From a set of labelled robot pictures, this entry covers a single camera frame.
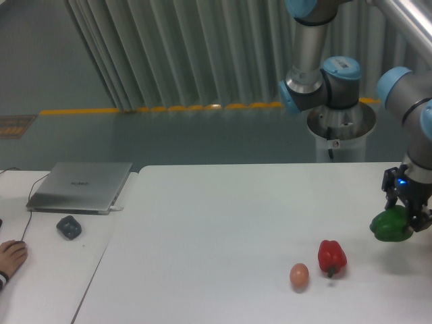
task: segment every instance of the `finger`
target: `finger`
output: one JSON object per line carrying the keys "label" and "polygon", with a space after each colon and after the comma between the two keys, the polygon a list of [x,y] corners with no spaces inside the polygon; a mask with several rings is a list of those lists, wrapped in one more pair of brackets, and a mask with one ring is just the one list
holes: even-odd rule
{"label": "finger", "polygon": [[0,253],[5,252],[15,242],[16,242],[15,240],[10,240],[10,241],[7,241],[7,242],[0,244]]}
{"label": "finger", "polygon": [[5,254],[10,257],[13,253],[15,253],[16,251],[21,250],[22,248],[25,248],[25,247],[26,247],[26,243],[24,243],[24,242],[21,242],[18,244],[13,244],[12,246],[10,246],[6,250]]}
{"label": "finger", "polygon": [[16,260],[13,262],[13,265],[16,267],[15,270],[13,271],[14,273],[15,273],[15,271],[17,271],[17,269],[18,269],[19,267],[21,267],[21,265],[22,265],[22,264],[27,260],[27,257],[28,257],[28,253],[26,252],[26,254],[20,256],[18,259],[16,259]]}
{"label": "finger", "polygon": [[22,248],[11,255],[12,260],[17,260],[27,253],[27,248]]}

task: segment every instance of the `red bell pepper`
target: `red bell pepper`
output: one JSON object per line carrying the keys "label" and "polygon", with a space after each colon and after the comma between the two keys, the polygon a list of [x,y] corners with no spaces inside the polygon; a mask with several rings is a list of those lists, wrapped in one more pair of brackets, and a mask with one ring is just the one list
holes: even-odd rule
{"label": "red bell pepper", "polygon": [[320,269],[331,278],[346,266],[346,255],[339,243],[324,240],[319,246],[318,262]]}

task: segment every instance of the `yellow stripe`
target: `yellow stripe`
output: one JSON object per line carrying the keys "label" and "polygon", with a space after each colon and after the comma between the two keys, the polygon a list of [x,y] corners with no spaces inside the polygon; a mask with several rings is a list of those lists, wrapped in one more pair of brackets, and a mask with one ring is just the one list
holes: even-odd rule
{"label": "yellow stripe", "polygon": [[[373,98],[360,98],[362,103],[380,103],[379,99]],[[231,103],[226,109],[252,109],[252,108],[283,108],[284,106],[279,101],[274,101],[272,103],[251,103],[249,106],[243,103]],[[165,108],[163,106],[147,108],[140,107],[137,108],[138,113],[148,113],[157,111],[190,111],[190,110],[214,110],[222,109],[221,105],[193,105],[189,107],[185,106],[171,106],[170,108]],[[119,113],[117,108],[95,108],[95,109],[60,109],[60,110],[42,110],[39,115],[72,115],[72,114],[83,114],[83,113]]]}
{"label": "yellow stripe", "polygon": [[374,98],[359,98],[359,100],[361,103],[380,103],[381,101],[379,99],[374,99]]}

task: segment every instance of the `laptop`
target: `laptop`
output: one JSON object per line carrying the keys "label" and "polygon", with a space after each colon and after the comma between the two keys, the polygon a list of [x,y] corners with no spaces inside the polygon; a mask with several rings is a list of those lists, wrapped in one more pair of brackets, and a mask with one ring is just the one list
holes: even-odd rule
{"label": "laptop", "polygon": [[29,211],[108,215],[131,163],[57,163],[28,201]]}

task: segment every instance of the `egg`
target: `egg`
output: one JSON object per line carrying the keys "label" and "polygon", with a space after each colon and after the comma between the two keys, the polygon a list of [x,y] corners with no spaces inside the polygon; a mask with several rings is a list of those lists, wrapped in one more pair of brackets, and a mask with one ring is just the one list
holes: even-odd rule
{"label": "egg", "polygon": [[303,263],[297,263],[294,265],[290,272],[290,281],[296,290],[305,288],[309,282],[308,267]]}

